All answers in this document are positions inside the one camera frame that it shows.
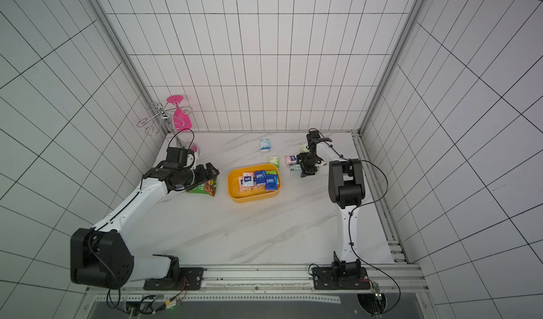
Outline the dark blue tissue pack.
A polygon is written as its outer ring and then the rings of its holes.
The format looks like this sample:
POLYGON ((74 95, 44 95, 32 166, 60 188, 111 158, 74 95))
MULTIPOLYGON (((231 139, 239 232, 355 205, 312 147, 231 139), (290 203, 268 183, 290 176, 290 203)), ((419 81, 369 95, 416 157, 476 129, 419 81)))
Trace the dark blue tissue pack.
POLYGON ((264 187, 267 182, 267 174, 264 170, 257 170, 254 172, 255 187, 264 187))
POLYGON ((274 192, 278 190, 279 178, 277 174, 266 174, 265 190, 274 192))

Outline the dark blue tissue pack front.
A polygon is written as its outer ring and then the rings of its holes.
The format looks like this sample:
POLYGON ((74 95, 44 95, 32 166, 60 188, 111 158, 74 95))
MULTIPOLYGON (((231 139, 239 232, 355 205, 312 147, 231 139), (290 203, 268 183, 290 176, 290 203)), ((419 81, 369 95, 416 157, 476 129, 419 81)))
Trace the dark blue tissue pack front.
POLYGON ((255 187, 264 187, 267 182, 267 174, 264 170, 257 170, 254 172, 255 187))

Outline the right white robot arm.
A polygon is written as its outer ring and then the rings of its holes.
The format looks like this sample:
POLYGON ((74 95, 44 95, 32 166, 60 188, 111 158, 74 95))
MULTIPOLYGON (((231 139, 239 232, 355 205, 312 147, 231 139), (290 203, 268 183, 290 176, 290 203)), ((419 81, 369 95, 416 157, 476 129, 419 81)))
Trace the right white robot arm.
POLYGON ((356 289, 366 281, 361 258, 357 254, 355 221, 366 199, 363 165, 360 159, 349 159, 334 149, 327 137, 310 132, 307 152, 298 154, 301 176, 314 176, 318 166, 328 167, 328 194, 337 206, 339 249, 333 252, 329 267, 311 269, 315 287, 323 289, 356 289))

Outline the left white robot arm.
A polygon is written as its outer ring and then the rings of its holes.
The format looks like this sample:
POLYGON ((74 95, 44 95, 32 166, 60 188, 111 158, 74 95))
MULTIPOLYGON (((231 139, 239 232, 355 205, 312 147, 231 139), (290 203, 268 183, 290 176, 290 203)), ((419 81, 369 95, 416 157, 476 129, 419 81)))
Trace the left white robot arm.
POLYGON ((166 159, 143 174, 139 186, 110 214, 70 240, 70 278, 75 284, 119 290, 143 281, 148 290, 176 290, 185 282, 172 255, 138 258, 127 241, 152 207, 170 192, 188 192, 219 175, 211 164, 195 163, 192 149, 169 147, 166 159))

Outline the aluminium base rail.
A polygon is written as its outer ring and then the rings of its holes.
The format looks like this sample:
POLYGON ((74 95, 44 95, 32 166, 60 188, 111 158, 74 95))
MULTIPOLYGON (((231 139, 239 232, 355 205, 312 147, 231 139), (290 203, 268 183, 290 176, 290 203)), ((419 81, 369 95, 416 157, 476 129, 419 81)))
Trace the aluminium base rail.
POLYGON ((90 288, 90 302, 131 305, 140 301, 161 306, 188 301, 318 301, 337 303, 345 294, 394 296, 427 294, 429 287, 417 265, 363 266, 363 279, 335 282, 331 272, 315 265, 207 265, 189 267, 179 289, 148 290, 132 282, 119 291, 90 288))

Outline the pink white tissue pack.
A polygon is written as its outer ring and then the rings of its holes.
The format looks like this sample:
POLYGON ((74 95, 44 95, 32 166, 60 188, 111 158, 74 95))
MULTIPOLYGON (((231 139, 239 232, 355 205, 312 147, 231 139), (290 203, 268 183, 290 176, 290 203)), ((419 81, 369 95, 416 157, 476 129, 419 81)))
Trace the pink white tissue pack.
POLYGON ((245 192, 245 191, 246 191, 246 188, 245 188, 245 185, 244 185, 243 176, 241 176, 241 177, 238 178, 238 187, 239 187, 239 191, 240 191, 240 192, 245 192))

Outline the light blue tissue pack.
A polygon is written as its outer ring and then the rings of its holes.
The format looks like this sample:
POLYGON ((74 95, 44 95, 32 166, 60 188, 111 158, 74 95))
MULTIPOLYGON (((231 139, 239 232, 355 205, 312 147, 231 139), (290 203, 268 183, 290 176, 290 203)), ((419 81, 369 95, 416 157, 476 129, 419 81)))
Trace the light blue tissue pack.
POLYGON ((260 140, 260 151, 263 153, 271 151, 271 142, 269 139, 260 140))

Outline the chrome glass rack stand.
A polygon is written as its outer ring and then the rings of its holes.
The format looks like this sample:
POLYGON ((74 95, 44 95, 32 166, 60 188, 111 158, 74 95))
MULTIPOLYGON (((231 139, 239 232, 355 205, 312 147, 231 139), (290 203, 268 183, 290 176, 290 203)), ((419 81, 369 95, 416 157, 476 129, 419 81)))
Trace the chrome glass rack stand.
MULTIPOLYGON (((185 99, 181 103, 181 106, 184 108, 189 107, 192 109, 192 112, 189 113, 189 116, 191 119, 193 108, 185 104, 185 99)), ((172 116, 173 116, 175 107, 171 104, 168 104, 167 102, 165 104, 162 104, 160 102, 152 102, 148 105, 148 110, 151 112, 151 115, 143 119, 140 119, 140 121, 138 121, 137 123, 137 127, 143 128, 146 134, 149 136, 155 136, 160 131, 173 133, 171 139, 175 140, 176 146, 179 146, 184 149, 189 149, 194 152, 194 155, 189 155, 188 163, 195 164, 199 156, 199 149, 198 149, 198 146, 195 144, 195 140, 192 139, 190 143, 187 143, 178 137, 182 133, 192 132, 192 129, 183 129, 182 131, 175 131, 175 129, 173 128, 172 116)))

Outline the yellow plastic storage box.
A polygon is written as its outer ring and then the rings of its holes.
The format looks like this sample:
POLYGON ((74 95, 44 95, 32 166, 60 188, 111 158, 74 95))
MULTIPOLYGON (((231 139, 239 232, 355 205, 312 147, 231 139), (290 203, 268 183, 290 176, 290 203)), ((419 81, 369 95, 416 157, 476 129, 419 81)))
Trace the yellow plastic storage box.
POLYGON ((238 168, 228 176, 229 196, 237 203, 277 196, 281 186, 279 169, 271 163, 238 168))

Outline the pink wine glass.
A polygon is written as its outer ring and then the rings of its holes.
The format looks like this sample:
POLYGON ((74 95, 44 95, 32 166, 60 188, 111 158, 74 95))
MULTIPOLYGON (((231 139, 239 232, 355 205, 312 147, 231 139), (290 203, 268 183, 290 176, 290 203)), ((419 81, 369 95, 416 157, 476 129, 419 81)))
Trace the pink wine glass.
POLYGON ((182 107, 181 103, 184 101, 182 95, 171 95, 166 99, 168 104, 171 104, 175 107, 173 116, 172 116, 172 125, 175 131, 182 131, 183 129, 192 129, 192 121, 190 119, 189 113, 192 112, 192 109, 189 107, 182 107))

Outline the green red chips bag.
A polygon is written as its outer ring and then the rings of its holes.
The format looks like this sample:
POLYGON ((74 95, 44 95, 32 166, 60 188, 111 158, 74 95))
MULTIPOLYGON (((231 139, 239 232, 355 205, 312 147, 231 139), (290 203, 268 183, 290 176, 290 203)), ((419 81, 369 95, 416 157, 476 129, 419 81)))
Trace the green red chips bag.
POLYGON ((194 189, 189 190, 188 193, 205 194, 205 195, 214 197, 216 195, 216 188, 217 188, 217 177, 214 177, 212 180, 208 180, 206 181, 206 183, 202 183, 196 186, 194 189))

